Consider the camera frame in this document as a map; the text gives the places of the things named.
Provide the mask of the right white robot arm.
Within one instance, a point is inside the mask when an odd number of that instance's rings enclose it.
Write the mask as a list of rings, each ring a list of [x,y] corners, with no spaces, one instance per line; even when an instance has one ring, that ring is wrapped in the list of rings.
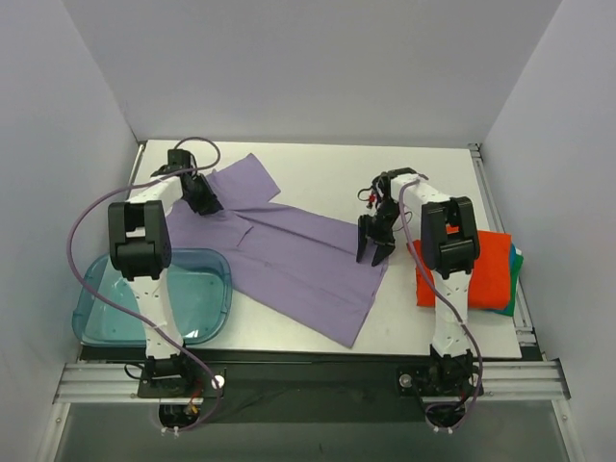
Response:
[[[467,196],[440,192],[410,167],[381,172],[365,191],[370,212],[357,222],[357,262],[362,261],[369,243],[374,244],[374,267],[394,252],[394,225],[404,212],[420,220],[420,250],[413,246],[408,225],[402,228],[416,269],[435,295],[427,384],[438,393],[447,393],[474,374],[476,342],[467,326],[468,296],[480,244],[473,202]]]

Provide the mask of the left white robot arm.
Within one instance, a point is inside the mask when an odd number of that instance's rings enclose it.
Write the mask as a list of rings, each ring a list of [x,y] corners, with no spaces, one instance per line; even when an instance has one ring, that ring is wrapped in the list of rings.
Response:
[[[152,174],[153,184],[131,199],[108,208],[110,258],[131,289],[145,332],[141,379],[171,395],[187,394],[196,382],[196,365],[176,325],[168,294],[172,246],[167,216],[183,202],[199,216],[223,209],[193,154],[182,148],[167,152],[167,163]]]

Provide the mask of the purple t shirt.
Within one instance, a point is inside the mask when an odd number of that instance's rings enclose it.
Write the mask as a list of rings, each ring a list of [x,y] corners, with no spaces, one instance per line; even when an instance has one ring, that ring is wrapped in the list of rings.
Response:
[[[201,216],[176,202],[167,216],[173,248],[217,251],[238,292],[352,347],[388,269],[372,264],[372,246],[356,259],[356,225],[274,202],[280,190],[252,154],[206,180],[222,209]]]

